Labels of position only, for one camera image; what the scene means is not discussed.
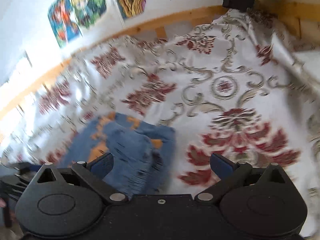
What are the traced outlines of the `blue pants with orange prints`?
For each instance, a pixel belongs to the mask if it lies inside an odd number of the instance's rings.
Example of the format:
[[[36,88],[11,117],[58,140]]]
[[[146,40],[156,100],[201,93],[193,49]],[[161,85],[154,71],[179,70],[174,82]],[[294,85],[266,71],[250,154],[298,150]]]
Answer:
[[[76,161],[113,157],[112,171],[103,181],[128,197],[158,194],[167,183],[176,148],[175,129],[152,125],[120,113],[99,116],[76,133],[60,167]]]

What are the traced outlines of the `white floral bedspread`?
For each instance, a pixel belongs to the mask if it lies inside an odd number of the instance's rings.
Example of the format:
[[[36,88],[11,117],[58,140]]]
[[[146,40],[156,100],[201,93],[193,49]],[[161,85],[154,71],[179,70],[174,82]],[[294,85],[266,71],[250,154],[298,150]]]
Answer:
[[[237,10],[168,40],[124,35],[76,53],[1,143],[1,164],[33,165],[9,202],[22,238],[319,239],[318,65],[319,47],[276,18]],[[76,133],[110,113],[175,129],[164,190],[125,203],[39,203],[41,167],[71,167],[59,163]],[[254,168],[276,163],[285,183],[196,202],[220,181],[213,153]]]

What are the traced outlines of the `colourful poster red-haired figure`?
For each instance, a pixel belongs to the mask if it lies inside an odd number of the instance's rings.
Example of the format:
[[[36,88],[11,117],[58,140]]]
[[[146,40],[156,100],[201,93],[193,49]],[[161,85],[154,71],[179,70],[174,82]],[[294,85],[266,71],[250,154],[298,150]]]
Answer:
[[[48,10],[48,20],[60,48],[82,35],[70,0],[56,0]]]

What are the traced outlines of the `colourful poster girl yellow hair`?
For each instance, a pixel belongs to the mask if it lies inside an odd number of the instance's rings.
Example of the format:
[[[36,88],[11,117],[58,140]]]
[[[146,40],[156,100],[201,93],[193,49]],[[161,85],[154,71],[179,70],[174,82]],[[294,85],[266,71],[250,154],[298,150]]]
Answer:
[[[107,11],[106,0],[71,0],[77,24],[89,29]]]

